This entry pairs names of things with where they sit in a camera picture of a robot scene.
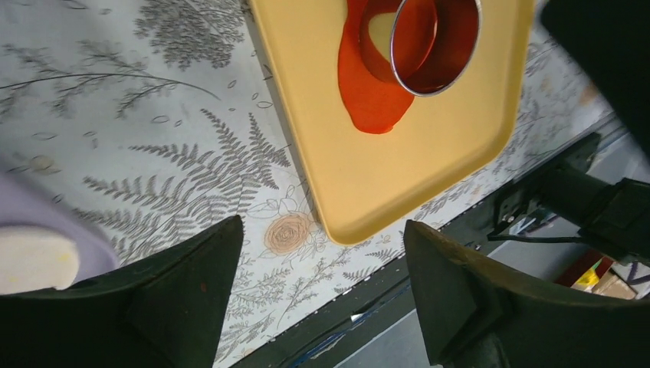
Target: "fern print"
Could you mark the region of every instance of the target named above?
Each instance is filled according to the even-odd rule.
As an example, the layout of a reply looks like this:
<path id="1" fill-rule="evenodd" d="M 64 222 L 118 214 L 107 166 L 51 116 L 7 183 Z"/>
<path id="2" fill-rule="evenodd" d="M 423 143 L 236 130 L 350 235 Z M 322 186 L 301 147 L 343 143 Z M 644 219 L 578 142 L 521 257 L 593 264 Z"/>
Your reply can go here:
<path id="1" fill-rule="evenodd" d="M 139 209 L 135 214 L 129 210 L 119 209 L 116 211 L 87 212 L 75 209 L 74 214 L 85 221 L 120 231 L 133 240 L 148 238 L 157 230 L 160 223 L 160 215 L 155 212 L 143 215 Z"/>
<path id="2" fill-rule="evenodd" d="M 275 268 L 270 274 L 250 287 L 234 287 L 228 300 L 227 317 L 243 318 L 259 308 L 275 304 L 283 299 L 285 278 L 290 274 L 288 268 Z"/>
<path id="3" fill-rule="evenodd" d="M 219 348 L 217 349 L 215 362 L 223 361 L 225 358 L 230 356 L 237 347 L 241 346 L 243 343 L 250 343 L 265 332 L 275 321 L 275 318 L 271 317 L 272 314 L 273 312 L 270 312 L 254 324 L 249 324 L 249 322 L 245 320 L 230 325 L 227 330 L 222 332 L 221 338 L 219 339 Z"/>
<path id="4" fill-rule="evenodd" d="M 254 277 L 254 273 L 250 271 L 250 268 L 254 263 L 255 260 L 251 258 L 250 253 L 243 251 L 239 255 L 235 279 L 232 282 L 232 291 L 246 289 L 251 285 L 253 282 L 251 278 Z M 228 299 L 228 309 L 225 312 L 226 320 L 243 318 L 253 313 L 253 307 L 244 303 L 234 303 L 232 299 Z"/>
<path id="5" fill-rule="evenodd" d="M 342 249 L 339 251 L 337 257 L 330 262 L 327 262 L 325 258 L 321 258 L 316 266 L 314 266 L 314 274 L 310 278 L 298 278 L 298 280 L 291 285 L 291 291 L 288 295 L 291 301 L 280 318 L 278 318 L 278 326 L 280 326 L 280 322 L 287 312 L 296 309 L 298 305 L 318 295 L 313 291 L 314 287 L 323 281 L 332 280 L 334 277 L 333 270 L 347 265 L 348 262 L 350 262 L 350 252 L 352 250 L 353 248 Z"/>
<path id="6" fill-rule="evenodd" d="M 168 66 L 185 71 L 192 62 L 209 61 L 213 68 L 230 64 L 235 44 L 243 42 L 239 28 L 244 12 L 239 0 L 146 0 L 136 20 L 138 38 L 150 38 L 154 52 Z"/>
<path id="7" fill-rule="evenodd" d="M 373 243 L 373 239 L 374 238 L 369 238 L 367 240 L 364 240 L 364 241 L 360 242 L 359 244 L 354 246 L 354 250 L 359 251 L 359 250 L 367 247 L 368 245 L 371 245 Z"/>
<path id="8" fill-rule="evenodd" d="M 350 288 L 349 287 L 334 287 L 332 290 L 334 290 L 335 293 L 337 294 L 343 294 L 346 291 L 348 291 Z"/>
<path id="9" fill-rule="evenodd" d="M 402 249 L 382 249 L 381 251 L 371 251 L 366 255 L 370 257 L 377 257 L 382 262 L 386 263 L 387 261 L 391 261 L 392 259 L 397 258 L 402 254 Z"/>
<path id="10" fill-rule="evenodd" d="M 441 228 L 441 225 L 434 225 L 434 228 Z M 399 252 L 404 255 L 406 253 L 406 245 L 404 244 L 404 231 L 399 230 Z"/>
<path id="11" fill-rule="evenodd" d="M 245 212 L 260 188 L 277 188 L 272 167 L 291 165 L 286 147 L 270 144 L 252 114 L 248 121 L 249 141 L 245 142 L 213 113 L 205 109 L 202 113 L 215 128 L 219 149 L 202 151 L 197 143 L 129 147 L 133 152 L 169 161 L 180 168 L 184 177 L 84 178 L 88 189 L 139 207 L 135 212 L 77 210 L 80 217 L 119 234 L 114 244 L 123 262 L 151 255 L 163 249 L 161 244 L 170 246 L 182 242 L 228 215 Z M 149 214 L 143 215 L 145 209 Z M 279 280 L 286 275 L 283 270 L 278 272 L 269 278 Z M 242 294 L 241 299 L 254 297 L 266 304 L 279 300 L 278 294 L 269 288 L 261 284 L 253 294 Z M 272 288 L 281 289 L 280 294 L 284 292 L 284 284 L 275 284 Z M 238 314 L 248 315 L 248 309 Z"/>
<path id="12" fill-rule="evenodd" d="M 369 277 L 376 270 L 377 267 L 367 267 L 354 272 L 343 272 L 343 277 L 354 283 L 357 283 Z"/>
<path id="13" fill-rule="evenodd" d="M 188 205 L 189 197 L 194 194 L 194 189 L 185 189 L 187 179 L 183 179 L 173 186 L 175 177 L 165 180 L 160 190 L 156 189 L 158 176 L 149 177 L 146 183 L 142 176 L 133 181 L 123 179 L 121 181 L 107 182 L 92 177 L 85 177 L 84 184 L 95 192 L 102 192 L 105 196 L 112 196 L 113 199 L 120 199 L 122 202 L 130 202 L 142 207 L 151 206 L 151 209 L 162 214 L 178 212 Z"/>
<path id="14" fill-rule="evenodd" d="M 114 84 L 121 86 L 121 95 L 115 99 L 117 119 L 126 119 L 127 113 L 136 110 L 144 100 L 169 96 L 178 86 L 200 90 L 220 100 L 200 86 L 147 72 L 148 59 L 127 59 L 118 43 L 81 40 L 77 46 L 78 54 L 82 57 L 79 63 L 61 67 L 47 48 L 20 48 L 14 44 L 4 44 L 5 55 L 16 58 L 21 68 L 32 71 L 33 75 L 28 80 L 0 86 L 0 91 L 5 92 L 0 96 L 0 122 L 16 117 L 21 102 L 29 96 L 33 84 L 41 82 L 48 82 L 52 89 L 54 97 L 46 102 L 51 112 L 68 119 L 74 116 L 74 101 L 78 97 L 88 96 Z"/>

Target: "yellow tray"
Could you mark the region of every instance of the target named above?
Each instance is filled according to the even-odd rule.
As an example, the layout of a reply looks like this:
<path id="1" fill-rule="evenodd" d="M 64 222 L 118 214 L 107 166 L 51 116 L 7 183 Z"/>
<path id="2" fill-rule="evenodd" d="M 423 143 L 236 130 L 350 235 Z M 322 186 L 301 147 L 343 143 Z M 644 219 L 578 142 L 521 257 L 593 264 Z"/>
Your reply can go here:
<path id="1" fill-rule="evenodd" d="M 482 0 L 465 73 L 416 98 L 383 135 L 358 131 L 336 70 L 346 0 L 251 0 L 274 79 L 332 241 L 354 245 L 495 158 L 517 114 L 533 0 Z"/>

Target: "table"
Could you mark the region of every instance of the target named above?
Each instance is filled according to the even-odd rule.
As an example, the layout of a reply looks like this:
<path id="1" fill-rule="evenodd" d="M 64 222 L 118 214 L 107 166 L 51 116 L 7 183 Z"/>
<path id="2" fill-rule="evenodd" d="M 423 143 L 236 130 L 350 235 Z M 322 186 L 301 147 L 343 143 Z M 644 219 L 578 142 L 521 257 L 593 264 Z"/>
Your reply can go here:
<path id="1" fill-rule="evenodd" d="M 5 171 L 99 225 L 123 264 L 244 216 L 215 366 L 403 253 L 403 220 L 355 248 L 325 236 L 245 2 L 8 0 L 0 8 Z M 525 74 L 503 153 L 408 218 L 445 224 L 610 112 L 539 26 Z"/>

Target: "black bracket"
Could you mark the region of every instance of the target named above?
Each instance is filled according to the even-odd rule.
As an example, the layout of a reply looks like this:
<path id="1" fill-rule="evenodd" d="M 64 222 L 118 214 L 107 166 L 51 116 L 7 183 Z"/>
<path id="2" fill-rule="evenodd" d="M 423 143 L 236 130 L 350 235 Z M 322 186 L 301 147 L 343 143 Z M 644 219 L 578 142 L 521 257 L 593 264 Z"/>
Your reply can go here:
<path id="1" fill-rule="evenodd" d="M 601 136 L 591 133 L 558 152 L 523 176 L 512 179 L 477 205 L 441 229 L 446 235 L 482 254 L 500 243 L 488 242 L 488 234 L 499 234 L 539 208 L 539 192 L 545 177 L 561 166 L 586 173 L 592 165 Z"/>

